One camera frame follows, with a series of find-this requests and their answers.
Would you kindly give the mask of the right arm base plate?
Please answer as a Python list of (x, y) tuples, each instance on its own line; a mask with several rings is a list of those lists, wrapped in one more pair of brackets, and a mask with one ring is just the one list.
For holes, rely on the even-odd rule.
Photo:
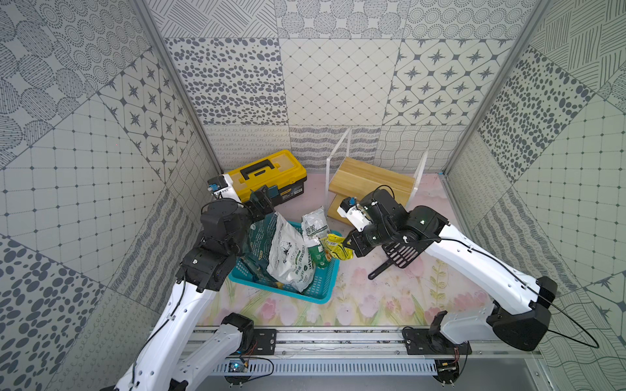
[(401, 331), (408, 355), (471, 355), (469, 342), (453, 344), (440, 334), (431, 335), (425, 328), (404, 327)]

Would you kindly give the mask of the green fruit picture bag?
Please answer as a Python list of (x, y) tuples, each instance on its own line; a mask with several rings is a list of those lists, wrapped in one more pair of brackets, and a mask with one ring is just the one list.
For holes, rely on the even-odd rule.
[(323, 240), (331, 233), (324, 207), (321, 206), (302, 216), (301, 229), (303, 240), (313, 264), (320, 269), (329, 266), (329, 259), (323, 246)]

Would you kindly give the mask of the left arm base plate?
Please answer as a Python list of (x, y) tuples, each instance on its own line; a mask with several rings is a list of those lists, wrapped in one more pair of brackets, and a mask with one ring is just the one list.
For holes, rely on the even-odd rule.
[(270, 328), (254, 329), (244, 335), (242, 346), (233, 355), (272, 356), (276, 351), (277, 330)]

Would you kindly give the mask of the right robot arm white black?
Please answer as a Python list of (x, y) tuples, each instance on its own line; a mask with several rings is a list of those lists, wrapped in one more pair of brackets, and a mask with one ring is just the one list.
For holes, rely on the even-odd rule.
[(380, 247), (387, 255), (427, 254), (445, 262), (478, 285), (492, 299), (475, 311), (440, 311), (427, 340), (437, 350), (474, 340), (500, 340), (521, 351), (533, 351), (549, 330), (549, 311), (558, 285), (547, 276), (527, 275), (479, 247), (432, 208), (411, 211), (387, 190), (377, 188), (357, 201), (347, 197), (338, 213), (353, 230), (344, 246), (356, 257)]

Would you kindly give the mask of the white green fertilizer bag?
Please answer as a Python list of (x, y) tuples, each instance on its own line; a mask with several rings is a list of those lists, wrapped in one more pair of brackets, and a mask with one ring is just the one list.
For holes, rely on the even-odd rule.
[(276, 216), (276, 233), (272, 240), (267, 271), (279, 283), (302, 293), (314, 280), (314, 264), (302, 233), (279, 213)]

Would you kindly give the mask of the yellow flower fertilizer bag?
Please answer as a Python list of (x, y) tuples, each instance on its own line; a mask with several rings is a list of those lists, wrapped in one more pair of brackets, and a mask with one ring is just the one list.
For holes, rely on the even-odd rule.
[(333, 259), (349, 261), (354, 258), (354, 251), (344, 245), (344, 238), (342, 236), (328, 234), (320, 242)]

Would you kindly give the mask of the dark green fertilizer bag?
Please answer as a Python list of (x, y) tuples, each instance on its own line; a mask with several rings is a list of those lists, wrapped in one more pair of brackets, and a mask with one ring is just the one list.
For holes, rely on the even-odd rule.
[(267, 267), (276, 224), (276, 213), (270, 213), (263, 220), (253, 223), (249, 228), (244, 255), (241, 258), (255, 283), (272, 288), (278, 287), (278, 281), (269, 274)]

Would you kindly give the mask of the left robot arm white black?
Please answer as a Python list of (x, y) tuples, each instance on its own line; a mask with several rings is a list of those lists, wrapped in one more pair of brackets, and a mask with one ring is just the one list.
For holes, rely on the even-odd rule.
[(227, 357), (251, 350), (253, 321), (231, 313), (212, 337), (181, 357), (200, 317), (243, 255), (249, 228), (273, 210), (267, 187), (253, 192), (246, 203), (233, 195), (201, 208), (203, 229), (179, 264), (166, 307), (113, 390), (196, 390)]

